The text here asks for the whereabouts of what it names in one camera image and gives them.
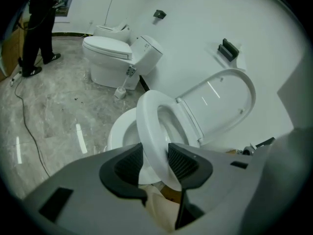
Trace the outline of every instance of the toilet brush holder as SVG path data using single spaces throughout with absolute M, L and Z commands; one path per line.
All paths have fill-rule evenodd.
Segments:
M 114 93 L 114 96 L 116 96 L 118 99 L 123 99 L 126 95 L 126 90 L 124 87 L 118 87 Z

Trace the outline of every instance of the person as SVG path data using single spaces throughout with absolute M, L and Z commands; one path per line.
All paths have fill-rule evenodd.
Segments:
M 31 77 L 42 71 L 35 67 L 39 49 L 44 64 L 57 60 L 61 54 L 52 51 L 52 28 L 54 25 L 55 5 L 59 0 L 30 0 L 29 13 L 31 14 L 22 57 L 22 76 Z

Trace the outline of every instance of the marble floor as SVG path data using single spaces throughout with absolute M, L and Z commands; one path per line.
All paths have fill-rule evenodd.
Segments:
M 74 160 L 103 152 L 115 120 L 136 107 L 144 93 L 138 84 L 125 100 L 118 100 L 113 96 L 115 89 L 93 83 L 82 41 L 79 37 L 54 37 L 53 51 L 62 57 L 47 65 L 41 61 L 43 71 L 23 79 L 17 89 L 49 175 Z M 10 79 L 0 82 L 0 168 L 12 193 L 23 199 L 47 174 L 24 126 L 22 102 L 14 95 L 16 85 L 10 87 Z M 79 135 L 86 149 L 81 148 Z

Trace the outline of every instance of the black shoe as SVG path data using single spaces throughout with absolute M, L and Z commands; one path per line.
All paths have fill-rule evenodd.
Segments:
M 53 54 L 53 56 L 49 60 L 45 60 L 44 59 L 44 64 L 46 65 L 46 64 L 50 63 L 53 60 L 59 59 L 60 57 L 61 57 L 61 54 L 59 54 L 59 53 L 58 54 Z
M 43 68 L 34 66 L 34 70 L 31 73 L 24 73 L 24 72 L 22 72 L 22 77 L 31 77 L 31 76 L 37 75 L 42 70 L 43 70 Z

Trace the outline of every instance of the toilet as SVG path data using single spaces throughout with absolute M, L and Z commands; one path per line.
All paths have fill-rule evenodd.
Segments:
M 156 180 L 153 170 L 168 187 L 180 191 L 180 183 L 168 166 L 168 143 L 200 147 L 213 141 L 243 121 L 255 99 L 252 81 L 237 69 L 220 71 L 175 99 L 147 91 L 135 109 L 116 120 L 107 150 L 141 142 L 147 160 L 140 173 L 149 170 L 144 183 Z
M 156 66 L 163 48 L 149 36 L 140 36 L 131 46 L 116 39 L 92 36 L 84 39 L 83 52 L 91 62 L 91 79 L 96 84 L 118 88 L 123 85 L 128 68 L 136 68 L 125 84 L 126 90 L 134 90 L 139 75 L 149 74 Z
M 94 36 L 113 38 L 122 42 L 127 42 L 130 34 L 131 28 L 126 24 L 126 20 L 113 28 L 97 25 L 93 33 Z

